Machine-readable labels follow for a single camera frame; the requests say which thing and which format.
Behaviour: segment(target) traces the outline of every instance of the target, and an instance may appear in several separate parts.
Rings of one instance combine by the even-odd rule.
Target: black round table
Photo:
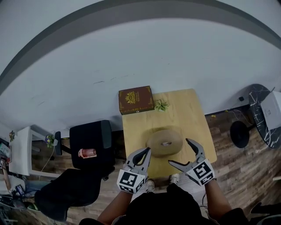
[[[249,104],[260,136],[269,147],[276,149],[281,145],[281,127],[268,130],[263,116],[263,111],[260,106],[260,103],[269,93],[270,90],[261,84],[256,83],[251,85],[249,92]]]

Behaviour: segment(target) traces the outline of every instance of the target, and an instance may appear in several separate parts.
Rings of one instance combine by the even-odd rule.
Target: black office chair
[[[100,192],[101,179],[114,171],[115,157],[111,128],[108,120],[72,127],[69,132],[70,149],[61,144],[60,133],[57,155],[64,150],[72,155],[75,169],[67,169],[57,179],[35,193],[38,209],[57,221],[66,221],[68,208],[92,204]],[[95,149],[97,157],[83,159],[80,149]]]

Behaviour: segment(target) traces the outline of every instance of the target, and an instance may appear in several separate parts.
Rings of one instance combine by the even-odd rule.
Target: wooden floor
[[[281,202],[281,181],[272,181],[272,177],[280,174],[281,171],[281,149],[268,148],[261,139],[256,128],[250,131],[250,141],[245,149],[239,149],[231,141],[229,129],[235,120],[233,113],[224,112],[216,117],[206,117],[213,142],[216,148],[217,161],[213,163],[217,181],[233,208],[241,207],[248,218],[251,208],[259,201],[263,204]],[[124,155],[124,143],[122,133],[115,133],[115,144],[118,146],[119,154]],[[52,149],[44,148],[40,153],[34,152],[32,156],[32,167],[41,170],[50,157]],[[105,207],[114,199],[119,190],[116,180],[123,161],[116,161],[116,170],[109,176],[107,181],[102,181],[98,199],[86,207],[71,207],[68,211],[68,218],[65,224],[78,224],[83,218],[97,218]],[[61,173],[72,167],[71,157],[67,153],[63,156],[55,156],[45,167],[45,172]],[[168,177],[159,178],[155,181],[155,192],[164,192],[168,183]],[[198,187],[190,181],[187,176],[180,175],[179,186],[193,195],[199,205],[205,194],[204,187]],[[40,212],[32,213],[42,224],[54,224]],[[20,218],[22,224],[40,224],[40,222],[27,212],[14,212],[16,218]]]

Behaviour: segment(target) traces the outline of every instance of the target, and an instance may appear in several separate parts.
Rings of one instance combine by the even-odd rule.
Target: white table
[[[60,174],[46,173],[32,169],[32,140],[34,138],[36,140],[45,140],[44,135],[31,130],[30,127],[17,132],[14,140],[11,142],[12,161],[9,163],[9,171],[26,176],[33,174],[46,177],[59,177]]]

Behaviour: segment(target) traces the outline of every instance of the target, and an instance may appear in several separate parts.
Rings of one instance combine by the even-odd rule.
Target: beige pouf
[[[151,148],[154,157],[161,158],[177,154],[182,149],[183,139],[173,130],[162,130],[153,133],[146,146]]]

